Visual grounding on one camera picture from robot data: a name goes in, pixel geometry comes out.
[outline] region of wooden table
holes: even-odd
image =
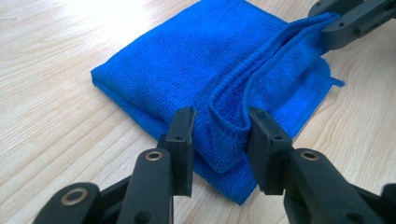
[[[129,175],[155,147],[91,83],[90,71],[191,0],[2,0],[0,3],[0,223],[31,222],[62,187],[101,189]],[[286,21],[313,0],[253,0]],[[295,147],[326,154],[351,183],[379,193],[396,182],[396,20],[326,54],[333,88]],[[255,190],[228,201],[195,175],[192,198],[175,199],[176,223],[288,223],[282,197]]]

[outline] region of wood grain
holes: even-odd
[[[90,71],[195,1],[2,0],[0,223],[32,222],[58,189],[101,189],[129,175],[156,142],[91,84]],[[285,21],[315,1],[252,0]],[[396,20],[326,54],[333,88],[294,145],[325,153],[348,181],[379,193],[396,182]],[[195,175],[176,223],[288,223],[281,197],[242,206]]]

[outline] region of screw hole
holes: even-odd
[[[359,224],[364,223],[364,217],[362,217],[361,215],[359,215],[357,213],[353,213],[353,212],[347,213],[346,218],[349,219],[350,221],[352,221],[353,223],[359,223]]]
[[[69,190],[61,199],[65,206],[71,206],[82,202],[88,196],[88,191],[84,188],[75,188]]]
[[[134,222],[138,224],[149,223],[151,214],[149,212],[141,212],[134,217]]]
[[[310,152],[310,151],[302,152],[301,157],[303,157],[304,159],[309,160],[309,161],[318,161],[319,160],[319,156],[316,153]]]
[[[158,161],[163,157],[163,154],[158,151],[152,151],[146,154],[146,160],[148,161]]]

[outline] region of light wood surface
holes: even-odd
[[[101,189],[132,173],[156,142],[91,83],[90,71],[191,0],[0,2],[0,223],[32,222],[57,190]],[[286,21],[312,0],[252,0]],[[295,147],[326,154],[351,183],[396,182],[396,20],[324,56],[333,88]],[[288,223],[282,197],[255,190],[238,206],[195,175],[175,199],[176,223]]]

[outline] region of blue microfiber towel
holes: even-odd
[[[242,204],[256,186],[244,150],[248,107],[295,136],[332,85],[323,14],[287,23],[243,0],[202,0],[92,70],[93,84],[156,139],[174,113],[198,111],[194,170]]]

